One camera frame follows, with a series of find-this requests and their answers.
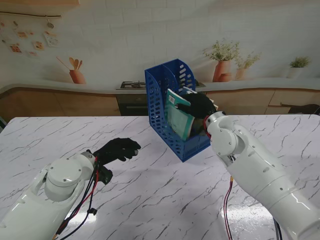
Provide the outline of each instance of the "white plastic casing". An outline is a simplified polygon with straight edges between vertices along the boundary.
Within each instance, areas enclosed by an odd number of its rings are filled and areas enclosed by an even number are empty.
[[[81,180],[65,202],[49,202],[37,196],[48,168],[43,169],[0,223],[0,240],[51,240],[84,189]]]
[[[93,171],[93,155],[83,152],[54,161],[48,170],[44,191],[55,202],[68,199],[80,180],[88,180]]]
[[[0,222],[0,240],[51,240],[92,175],[94,162],[92,154],[83,152],[46,166]],[[38,196],[44,183],[54,202]]]
[[[73,193],[81,177],[81,165],[69,158],[54,161],[49,168],[45,194],[52,201],[61,202]]]
[[[228,116],[214,113],[206,124],[212,148],[237,184],[266,207],[293,240],[319,240],[320,211],[289,180],[280,160]],[[228,155],[234,154],[239,155],[231,162]]]

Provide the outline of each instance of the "shelf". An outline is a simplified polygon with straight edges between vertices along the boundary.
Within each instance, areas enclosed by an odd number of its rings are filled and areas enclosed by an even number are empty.
[[[79,0],[0,0],[0,3],[32,6],[76,6]]]
[[[203,84],[205,87],[200,88],[202,92],[256,88],[320,90],[320,78],[308,77],[297,79],[266,77],[229,82],[203,82]]]
[[[62,15],[79,5],[79,0],[0,0],[0,11],[56,16]]]

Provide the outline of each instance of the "teal book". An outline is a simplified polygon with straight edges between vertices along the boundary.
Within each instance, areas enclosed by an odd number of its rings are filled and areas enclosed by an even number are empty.
[[[177,104],[190,106],[190,102],[168,89],[164,108],[164,116],[173,131],[186,141],[190,135],[194,117],[176,108]]]

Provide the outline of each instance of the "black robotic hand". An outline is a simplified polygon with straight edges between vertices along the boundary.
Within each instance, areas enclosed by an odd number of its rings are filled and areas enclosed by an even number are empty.
[[[177,104],[177,108],[197,119],[204,119],[217,111],[213,102],[203,93],[190,93],[181,96],[191,103],[190,106]]]
[[[138,154],[139,149],[141,149],[141,146],[130,138],[115,138],[95,151],[93,155],[98,156],[101,165],[105,165],[116,159],[123,162],[132,159],[133,156]]]

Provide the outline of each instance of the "kitchen counter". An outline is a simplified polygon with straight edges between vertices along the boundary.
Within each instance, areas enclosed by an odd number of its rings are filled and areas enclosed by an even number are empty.
[[[105,85],[70,84],[50,82],[39,84],[9,84],[0,88],[0,94],[13,88],[52,89],[93,94],[147,94],[145,89],[106,89]],[[229,82],[203,82],[204,87],[197,87],[197,92],[232,91],[241,89],[271,88],[271,89],[306,89],[320,90],[320,78],[300,77],[297,79],[285,77],[265,77]]]
[[[320,208],[320,118],[317,115],[232,116],[278,157],[292,181]],[[137,157],[114,161],[101,182],[98,209],[70,240],[225,240],[222,207],[230,175],[207,148],[182,163],[149,126],[148,117],[18,117],[0,134],[0,219],[47,164],[114,138],[141,145]],[[82,222],[88,203],[66,228]],[[234,239],[276,239],[269,212],[237,184],[228,202]]]

